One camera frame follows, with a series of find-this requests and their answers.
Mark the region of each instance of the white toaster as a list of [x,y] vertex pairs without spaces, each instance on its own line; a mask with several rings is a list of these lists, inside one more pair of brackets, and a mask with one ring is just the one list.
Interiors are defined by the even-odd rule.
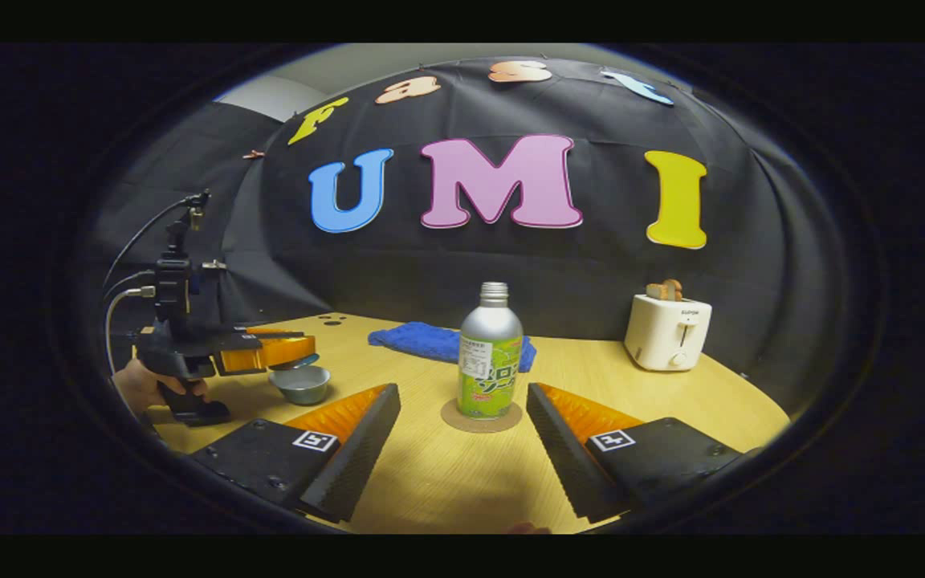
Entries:
[[623,344],[634,361],[654,371],[686,371],[698,363],[712,306],[635,295]]

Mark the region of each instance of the metal bowl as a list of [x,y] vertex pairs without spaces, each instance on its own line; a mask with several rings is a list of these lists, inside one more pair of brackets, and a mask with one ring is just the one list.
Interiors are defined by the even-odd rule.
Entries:
[[295,405],[315,405],[327,397],[327,381],[330,371],[315,365],[298,369],[275,370],[269,374],[269,381]]

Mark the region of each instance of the pink letter m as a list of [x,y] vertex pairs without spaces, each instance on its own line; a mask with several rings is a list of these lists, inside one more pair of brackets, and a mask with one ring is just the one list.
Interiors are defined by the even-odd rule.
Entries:
[[521,185],[520,206],[511,218],[521,226],[569,228],[584,216],[573,207],[566,174],[566,151],[573,140],[557,135],[522,136],[500,167],[466,139],[430,143],[422,148],[430,158],[434,188],[430,211],[421,223],[430,228],[465,226],[470,213],[459,207],[458,187],[466,191],[485,223],[499,220],[513,190]]

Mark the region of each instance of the human hand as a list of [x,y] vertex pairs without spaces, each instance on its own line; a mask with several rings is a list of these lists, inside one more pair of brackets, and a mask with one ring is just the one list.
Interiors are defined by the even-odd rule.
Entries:
[[517,523],[515,526],[506,530],[506,534],[551,534],[552,531],[546,527],[535,527],[535,524],[529,522]]
[[[166,405],[166,400],[159,393],[157,381],[161,381],[177,395],[187,393],[184,385],[181,385],[176,377],[161,376],[149,371],[137,359],[131,359],[124,369],[113,374],[113,383],[134,413],[143,413],[151,405]],[[195,381],[191,385],[191,393],[201,397],[202,401],[209,402],[209,391],[205,381]]]

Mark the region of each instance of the cork coaster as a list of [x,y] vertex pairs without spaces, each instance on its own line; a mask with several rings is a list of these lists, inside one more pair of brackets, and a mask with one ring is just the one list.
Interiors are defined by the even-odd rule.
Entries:
[[510,429],[524,418],[524,411],[516,403],[509,404],[509,413],[499,417],[498,420],[471,420],[463,416],[455,407],[455,399],[441,407],[441,419],[451,427],[469,433],[494,433]]

